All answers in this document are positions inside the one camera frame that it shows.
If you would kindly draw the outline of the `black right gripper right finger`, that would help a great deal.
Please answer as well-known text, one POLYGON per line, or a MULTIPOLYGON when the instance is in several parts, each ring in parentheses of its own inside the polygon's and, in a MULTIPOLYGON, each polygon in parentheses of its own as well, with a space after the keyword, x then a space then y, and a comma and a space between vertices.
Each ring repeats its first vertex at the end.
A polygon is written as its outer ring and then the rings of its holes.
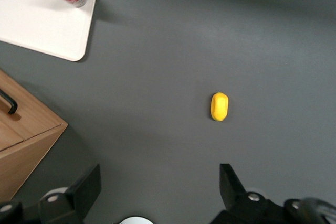
POLYGON ((225 210, 211 223, 286 223, 283 208, 247 191, 230 164, 220 164, 219 189, 225 210))

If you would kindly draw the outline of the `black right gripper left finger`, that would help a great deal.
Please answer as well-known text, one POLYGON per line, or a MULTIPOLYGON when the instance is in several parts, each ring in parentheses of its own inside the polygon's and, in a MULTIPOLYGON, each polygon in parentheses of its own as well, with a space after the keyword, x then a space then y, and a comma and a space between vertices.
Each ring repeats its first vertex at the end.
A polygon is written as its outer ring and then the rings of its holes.
POLYGON ((101 192, 100 165, 85 171, 69 187, 53 189, 39 201, 41 223, 84 223, 101 192))

